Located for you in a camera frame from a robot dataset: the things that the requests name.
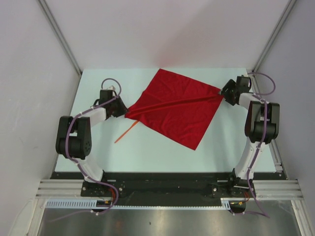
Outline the orange plastic knife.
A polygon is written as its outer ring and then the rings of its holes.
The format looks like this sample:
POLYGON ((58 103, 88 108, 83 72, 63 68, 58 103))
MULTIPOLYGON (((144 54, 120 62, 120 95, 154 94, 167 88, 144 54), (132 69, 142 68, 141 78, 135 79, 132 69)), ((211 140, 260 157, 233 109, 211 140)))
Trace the orange plastic knife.
POLYGON ((114 143, 120 141, 139 121, 136 120, 114 143))

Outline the red cloth napkin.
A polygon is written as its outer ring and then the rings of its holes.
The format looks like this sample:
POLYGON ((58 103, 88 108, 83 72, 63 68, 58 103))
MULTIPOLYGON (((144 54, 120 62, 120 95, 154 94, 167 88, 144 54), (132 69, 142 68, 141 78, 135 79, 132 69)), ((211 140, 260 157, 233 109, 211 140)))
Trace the red cloth napkin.
POLYGON ((204 82, 159 69, 126 118, 196 150, 223 96, 204 82))

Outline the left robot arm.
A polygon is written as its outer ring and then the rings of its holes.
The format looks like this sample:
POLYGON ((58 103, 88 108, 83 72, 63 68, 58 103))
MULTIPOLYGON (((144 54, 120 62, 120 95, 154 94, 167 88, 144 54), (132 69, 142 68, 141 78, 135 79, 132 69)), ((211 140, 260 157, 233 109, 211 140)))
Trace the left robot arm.
POLYGON ((99 99, 86 112, 79 115, 62 116, 59 120, 56 152, 71 160, 82 173, 84 180, 93 182, 91 190, 97 196, 108 193, 109 185, 102 180, 103 169, 92 157, 92 128, 108 120, 118 118, 128 112, 113 86, 101 89, 99 99))

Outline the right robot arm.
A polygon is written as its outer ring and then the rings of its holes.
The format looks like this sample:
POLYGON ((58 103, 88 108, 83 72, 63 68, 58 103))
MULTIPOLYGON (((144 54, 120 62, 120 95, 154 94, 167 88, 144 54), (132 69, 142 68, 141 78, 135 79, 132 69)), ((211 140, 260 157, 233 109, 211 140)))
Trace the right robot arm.
POLYGON ((246 145, 227 181, 227 192, 232 197, 253 190, 256 162, 265 147, 277 138, 280 129, 280 105, 252 93, 251 86, 250 77, 238 76, 236 81, 230 79, 220 92, 230 105, 239 105, 248 111, 244 128, 246 145))

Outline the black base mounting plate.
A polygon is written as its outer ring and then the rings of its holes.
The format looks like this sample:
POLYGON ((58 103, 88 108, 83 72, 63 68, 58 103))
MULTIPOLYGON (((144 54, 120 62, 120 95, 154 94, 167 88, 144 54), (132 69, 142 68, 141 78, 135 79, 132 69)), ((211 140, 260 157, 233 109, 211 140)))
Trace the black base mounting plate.
MULTIPOLYGON (((214 173, 105 173, 101 181, 115 186, 120 198, 126 197, 134 192, 148 192, 158 194, 170 194, 179 192, 205 193, 212 195, 214 188, 219 190, 228 189, 232 193, 233 179, 231 172, 214 173)), ((53 172, 50 179, 58 180, 83 180, 79 172, 53 172)), ((283 172, 254 173, 253 180, 285 180, 283 172)), ((246 180, 238 180, 238 183, 247 184, 246 180)), ((83 197, 105 197, 110 196, 110 187, 83 180, 81 185, 81 196, 83 197)))

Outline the right aluminium frame post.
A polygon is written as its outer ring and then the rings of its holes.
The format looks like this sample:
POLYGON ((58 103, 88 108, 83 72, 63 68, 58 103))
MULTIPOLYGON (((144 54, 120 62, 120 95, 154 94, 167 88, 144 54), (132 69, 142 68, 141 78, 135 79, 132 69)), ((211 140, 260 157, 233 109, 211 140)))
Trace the right aluminium frame post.
POLYGON ((261 67, 261 65, 263 64, 265 59, 267 58, 270 50, 272 49, 272 47, 273 47, 276 39, 278 38, 281 30, 283 29, 287 20, 289 19, 289 17, 291 15, 292 11, 294 10, 297 2, 298 2, 297 0, 289 0, 287 2, 282 14, 280 15, 279 20, 277 21, 270 37, 267 40, 266 45, 264 46, 262 52, 260 53, 256 63, 254 64, 254 66, 250 70, 250 72, 255 72, 255 71, 259 70, 259 68, 261 67))

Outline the aluminium frame post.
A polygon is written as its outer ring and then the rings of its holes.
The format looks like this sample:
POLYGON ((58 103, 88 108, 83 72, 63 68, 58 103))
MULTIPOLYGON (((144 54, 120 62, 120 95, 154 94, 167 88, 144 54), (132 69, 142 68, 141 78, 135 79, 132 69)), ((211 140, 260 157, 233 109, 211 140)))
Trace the aluminium frame post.
POLYGON ((40 7, 40 9, 43 12, 43 15, 45 16, 49 26, 51 27, 54 35, 56 36, 61 48, 63 49, 66 57, 68 58, 70 64, 72 65, 73 69, 77 73, 79 77, 82 76, 82 70, 80 69, 79 63, 77 62, 73 51, 70 48, 69 43, 67 42, 52 10, 50 9, 48 3, 46 0, 37 0, 36 1, 40 7))
POLYGON ((282 14, 280 15, 279 20, 277 21, 270 37, 267 40, 266 45, 264 46, 262 52, 260 53, 256 63, 254 64, 254 66, 250 70, 250 72, 255 72, 255 71, 259 70, 259 68, 261 67, 261 65, 263 64, 265 59, 267 58, 270 50, 272 49, 272 47, 273 47, 276 39, 278 38, 281 30, 283 29, 287 20, 289 19, 289 17, 291 15, 292 11, 294 10, 297 2, 298 2, 297 0, 289 0, 287 2, 282 14))

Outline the aluminium front rail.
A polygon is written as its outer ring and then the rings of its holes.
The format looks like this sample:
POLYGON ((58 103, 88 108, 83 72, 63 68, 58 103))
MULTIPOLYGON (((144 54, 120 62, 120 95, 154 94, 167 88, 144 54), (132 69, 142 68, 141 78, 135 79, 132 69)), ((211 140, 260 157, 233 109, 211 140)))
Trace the aluminium front rail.
MULTIPOLYGON (((297 180, 255 180, 258 200, 302 200, 297 180)), ((38 187, 38 198, 79 198, 83 181, 80 179, 43 179, 38 187)))

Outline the left aluminium frame post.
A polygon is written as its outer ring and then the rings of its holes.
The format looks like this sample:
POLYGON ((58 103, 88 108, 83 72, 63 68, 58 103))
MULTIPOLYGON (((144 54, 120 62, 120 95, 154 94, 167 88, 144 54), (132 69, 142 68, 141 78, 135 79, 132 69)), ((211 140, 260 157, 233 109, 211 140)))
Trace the left aluminium frame post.
POLYGON ((68 58, 70 64, 72 65, 73 69, 77 73, 79 77, 82 76, 82 70, 80 69, 79 63, 77 62, 73 51, 70 48, 69 43, 67 42, 52 10, 50 9, 48 3, 46 0, 37 0, 36 1, 40 7, 40 9, 43 12, 43 15, 45 16, 49 26, 51 27, 54 35, 56 36, 61 48, 63 49, 66 57, 68 58))

